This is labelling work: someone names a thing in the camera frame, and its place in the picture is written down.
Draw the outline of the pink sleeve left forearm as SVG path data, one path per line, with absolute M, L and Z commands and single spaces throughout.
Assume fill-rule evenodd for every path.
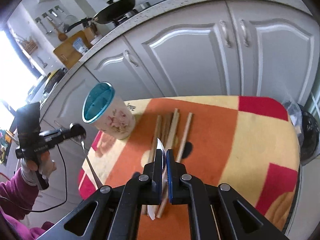
M 1 239 L 37 239 L 53 226 L 28 228 L 21 220 L 30 213 L 39 189 L 30 177 L 30 170 L 21 167 L 7 182 L 1 182 Z

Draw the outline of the left gloved hand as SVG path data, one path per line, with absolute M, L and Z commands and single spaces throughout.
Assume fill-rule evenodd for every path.
M 43 179 L 48 179 L 49 176 L 56 170 L 55 161 L 50 157 L 49 151 L 41 154 L 40 165 L 38 166 L 32 160 L 21 160 L 21 176 L 23 180 L 30 186 L 36 186 L 35 172 L 39 171 Z

